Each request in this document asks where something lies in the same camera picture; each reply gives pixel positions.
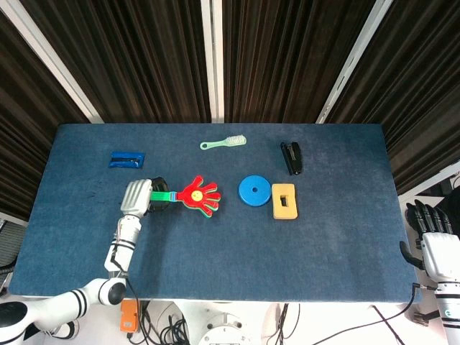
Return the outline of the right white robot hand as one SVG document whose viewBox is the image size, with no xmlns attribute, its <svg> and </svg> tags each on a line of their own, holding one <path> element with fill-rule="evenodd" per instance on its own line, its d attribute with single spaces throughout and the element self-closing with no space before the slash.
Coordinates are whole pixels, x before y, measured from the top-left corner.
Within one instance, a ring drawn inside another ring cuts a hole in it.
<svg viewBox="0 0 460 345">
<path fill-rule="evenodd" d="M 407 203 L 406 220 L 418 234 L 420 259 L 408 244 L 400 242 L 400 252 L 407 263 L 425 271 L 436 283 L 459 282 L 459 237 L 454 233 L 447 213 L 415 200 Z"/>
</svg>

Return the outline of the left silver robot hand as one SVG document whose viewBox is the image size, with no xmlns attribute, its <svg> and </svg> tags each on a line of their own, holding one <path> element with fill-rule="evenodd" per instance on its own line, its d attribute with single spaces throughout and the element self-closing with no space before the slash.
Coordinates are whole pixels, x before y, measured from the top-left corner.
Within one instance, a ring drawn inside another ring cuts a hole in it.
<svg viewBox="0 0 460 345">
<path fill-rule="evenodd" d="M 128 184 L 121 202 L 121 213 L 143 218 L 146 213 L 164 211 L 169 206 L 169 200 L 152 201 L 153 192 L 169 192 L 166 181 L 157 177 L 154 179 L 135 180 Z"/>
</svg>

